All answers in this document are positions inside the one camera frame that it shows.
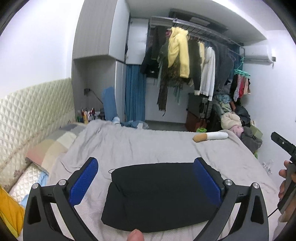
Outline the person's right hand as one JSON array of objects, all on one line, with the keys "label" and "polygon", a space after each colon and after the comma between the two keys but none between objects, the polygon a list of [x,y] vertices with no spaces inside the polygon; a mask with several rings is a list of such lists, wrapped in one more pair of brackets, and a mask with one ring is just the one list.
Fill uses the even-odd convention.
[{"label": "person's right hand", "polygon": [[[285,169],[281,169],[279,171],[279,173],[278,173],[282,178],[285,179],[280,185],[280,191],[279,191],[279,194],[278,194],[278,197],[279,197],[280,200],[283,199],[283,197],[284,197],[284,195],[286,193],[287,168],[291,164],[291,161],[285,160],[283,164],[285,166]],[[289,203],[289,205],[286,208],[284,214],[282,214],[280,216],[279,221],[280,222],[288,222],[290,220],[292,214],[294,213],[294,210],[295,210],[295,197],[293,197],[293,199]]]}]

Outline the person's left hand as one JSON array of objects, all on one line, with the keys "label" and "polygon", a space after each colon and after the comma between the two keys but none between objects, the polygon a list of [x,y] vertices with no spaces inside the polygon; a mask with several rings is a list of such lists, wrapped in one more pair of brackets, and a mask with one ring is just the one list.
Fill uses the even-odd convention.
[{"label": "person's left hand", "polygon": [[144,235],[140,230],[133,230],[127,237],[127,241],[144,241]]}]

